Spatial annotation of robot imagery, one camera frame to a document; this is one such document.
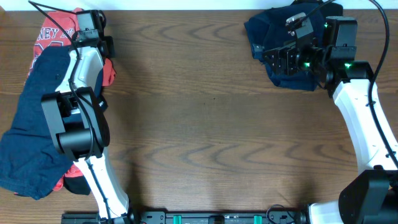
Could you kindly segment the navy blue shorts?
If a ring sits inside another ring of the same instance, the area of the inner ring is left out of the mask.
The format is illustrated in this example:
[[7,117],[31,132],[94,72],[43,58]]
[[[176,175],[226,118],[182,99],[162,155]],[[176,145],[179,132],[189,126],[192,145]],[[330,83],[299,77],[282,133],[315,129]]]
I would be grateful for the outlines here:
[[48,196],[73,162],[55,149],[41,97],[61,84],[69,48],[47,47],[34,62],[19,97],[11,128],[1,138],[1,187],[23,197]]

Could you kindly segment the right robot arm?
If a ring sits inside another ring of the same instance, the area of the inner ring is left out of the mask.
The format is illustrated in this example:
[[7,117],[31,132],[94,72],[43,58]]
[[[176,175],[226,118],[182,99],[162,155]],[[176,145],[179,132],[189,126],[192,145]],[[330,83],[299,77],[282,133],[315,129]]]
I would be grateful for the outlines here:
[[287,19],[294,40],[264,52],[275,73],[310,72],[324,84],[352,140],[358,176],[337,200],[310,204],[297,223],[396,223],[397,141],[377,97],[369,63],[357,61],[357,22],[329,16],[318,44],[307,14]]

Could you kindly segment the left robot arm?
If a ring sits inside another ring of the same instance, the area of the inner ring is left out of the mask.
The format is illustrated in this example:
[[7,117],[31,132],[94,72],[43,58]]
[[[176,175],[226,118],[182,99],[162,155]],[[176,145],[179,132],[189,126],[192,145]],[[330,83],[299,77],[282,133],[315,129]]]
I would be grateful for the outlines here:
[[108,155],[110,132],[95,90],[113,39],[104,35],[100,10],[75,13],[79,30],[69,36],[70,64],[54,93],[41,99],[55,149],[79,168],[98,204],[98,213],[64,213],[62,223],[132,223],[129,198]]

